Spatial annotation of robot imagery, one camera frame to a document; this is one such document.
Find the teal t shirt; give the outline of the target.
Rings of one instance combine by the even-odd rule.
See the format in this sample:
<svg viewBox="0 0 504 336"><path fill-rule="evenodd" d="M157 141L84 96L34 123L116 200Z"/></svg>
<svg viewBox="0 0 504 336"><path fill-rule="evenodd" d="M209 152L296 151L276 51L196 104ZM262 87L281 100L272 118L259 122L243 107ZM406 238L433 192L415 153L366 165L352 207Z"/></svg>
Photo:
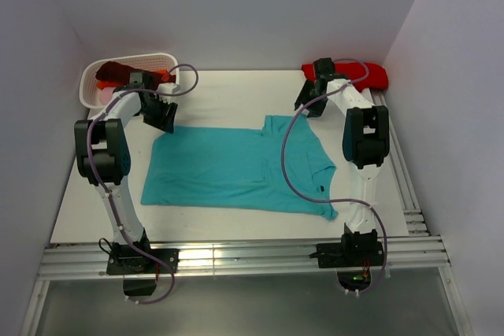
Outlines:
<svg viewBox="0 0 504 336"><path fill-rule="evenodd" d="M262 129L177 126L153 143L141 203L334 220L335 171L304 115L266 116Z"/></svg>

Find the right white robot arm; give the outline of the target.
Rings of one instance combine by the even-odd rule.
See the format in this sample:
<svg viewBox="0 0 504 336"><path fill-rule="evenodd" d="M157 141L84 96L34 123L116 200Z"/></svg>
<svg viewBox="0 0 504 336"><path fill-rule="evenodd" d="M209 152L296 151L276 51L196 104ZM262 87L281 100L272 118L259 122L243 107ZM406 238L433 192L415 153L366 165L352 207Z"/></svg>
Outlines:
<svg viewBox="0 0 504 336"><path fill-rule="evenodd" d="M389 112L384 105L374 105L358 89L354 81L336 71L335 62L321 58L313 62L313 79L307 79L295 101L296 121L302 113L322 116L332 102L344 116L343 157L353 175L349 214L344 224L341 256L351 265L360 264L368 252L381 253L376 225L382 225L372 203L376 179L390 152Z"/></svg>

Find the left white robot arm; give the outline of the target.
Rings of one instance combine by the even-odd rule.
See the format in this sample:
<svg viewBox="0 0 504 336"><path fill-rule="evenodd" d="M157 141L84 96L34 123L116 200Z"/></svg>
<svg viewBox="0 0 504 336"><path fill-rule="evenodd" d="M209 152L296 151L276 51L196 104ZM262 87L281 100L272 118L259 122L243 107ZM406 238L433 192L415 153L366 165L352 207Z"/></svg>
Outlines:
<svg viewBox="0 0 504 336"><path fill-rule="evenodd" d="M100 194L113 227L111 259L125 261L135 272L150 269L154 254L129 191L132 159L124 128L134 116L141 116L151 127L174 132L178 105L166 102L157 88L153 75L134 71L96 116L74 125L77 168Z"/></svg>

